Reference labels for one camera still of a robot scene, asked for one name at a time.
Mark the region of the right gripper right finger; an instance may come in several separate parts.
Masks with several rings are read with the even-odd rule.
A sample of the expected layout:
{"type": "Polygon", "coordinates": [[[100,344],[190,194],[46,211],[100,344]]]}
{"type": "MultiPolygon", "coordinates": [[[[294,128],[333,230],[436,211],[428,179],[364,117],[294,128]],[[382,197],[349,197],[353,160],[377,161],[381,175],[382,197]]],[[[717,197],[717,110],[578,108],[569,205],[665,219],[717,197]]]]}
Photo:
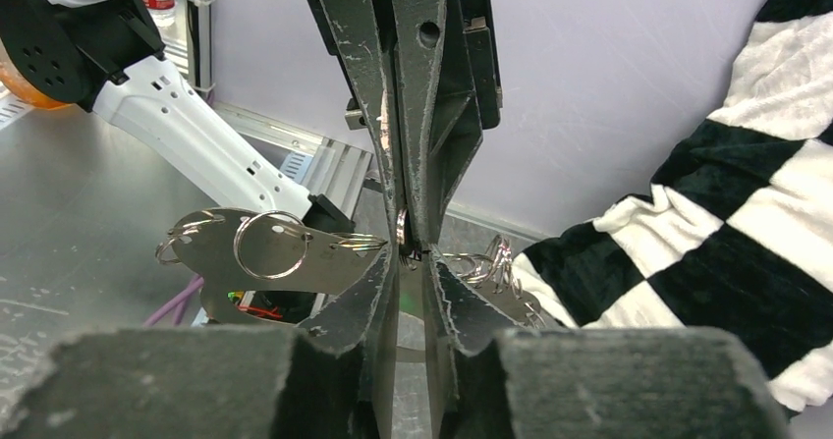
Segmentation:
{"type": "Polygon", "coordinates": [[[716,328],[529,329],[422,260],[437,438],[786,438],[742,342],[716,328]]]}

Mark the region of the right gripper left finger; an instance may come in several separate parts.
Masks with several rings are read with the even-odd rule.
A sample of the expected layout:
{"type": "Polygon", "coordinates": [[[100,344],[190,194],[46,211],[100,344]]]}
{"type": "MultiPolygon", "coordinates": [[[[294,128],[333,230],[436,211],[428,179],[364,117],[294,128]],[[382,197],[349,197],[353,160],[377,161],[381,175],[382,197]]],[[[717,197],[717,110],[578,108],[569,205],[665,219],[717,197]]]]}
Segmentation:
{"type": "Polygon", "coordinates": [[[5,438],[387,438],[397,258],[292,326],[121,329],[60,343],[5,438]]]}

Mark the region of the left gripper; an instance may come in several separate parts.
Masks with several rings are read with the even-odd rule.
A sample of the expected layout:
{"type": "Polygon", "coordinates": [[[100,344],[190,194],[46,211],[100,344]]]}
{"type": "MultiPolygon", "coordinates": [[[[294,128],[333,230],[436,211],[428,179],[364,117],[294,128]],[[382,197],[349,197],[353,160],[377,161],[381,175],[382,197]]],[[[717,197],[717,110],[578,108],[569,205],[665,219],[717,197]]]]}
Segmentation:
{"type": "Polygon", "coordinates": [[[435,245],[483,131],[499,126],[503,92],[491,0],[306,0],[371,137],[385,221],[396,243],[404,205],[412,241],[435,245]]]}

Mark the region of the metal key organizer plate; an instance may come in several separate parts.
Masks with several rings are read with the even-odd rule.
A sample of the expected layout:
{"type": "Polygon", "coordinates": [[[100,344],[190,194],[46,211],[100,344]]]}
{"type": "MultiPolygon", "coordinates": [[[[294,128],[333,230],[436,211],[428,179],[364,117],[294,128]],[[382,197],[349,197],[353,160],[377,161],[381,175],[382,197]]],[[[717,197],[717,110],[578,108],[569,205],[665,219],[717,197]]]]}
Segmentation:
{"type": "MultiPolygon", "coordinates": [[[[244,294],[310,295],[317,312],[352,286],[387,244],[373,235],[324,233],[286,212],[212,208],[182,218],[158,245],[156,258],[163,265],[182,263],[202,278],[200,302],[214,321],[297,324],[307,312],[289,315],[289,302],[278,303],[276,314],[264,306],[247,308],[244,294]]],[[[436,254],[495,310],[526,327],[544,326],[537,299],[512,274],[506,238],[496,236],[485,253],[436,254]]]]}

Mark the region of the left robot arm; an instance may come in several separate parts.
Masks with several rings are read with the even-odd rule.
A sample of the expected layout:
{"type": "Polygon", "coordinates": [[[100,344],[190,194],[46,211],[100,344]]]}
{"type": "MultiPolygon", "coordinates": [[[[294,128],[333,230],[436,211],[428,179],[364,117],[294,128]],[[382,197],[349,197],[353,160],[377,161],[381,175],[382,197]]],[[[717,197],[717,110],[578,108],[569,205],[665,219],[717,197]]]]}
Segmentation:
{"type": "MultiPolygon", "coordinates": [[[[427,249],[500,122],[491,0],[306,2],[371,135],[389,223],[427,249]]],[[[312,208],[182,78],[142,0],[1,0],[1,42],[39,92],[141,140],[217,203],[312,208]]]]}

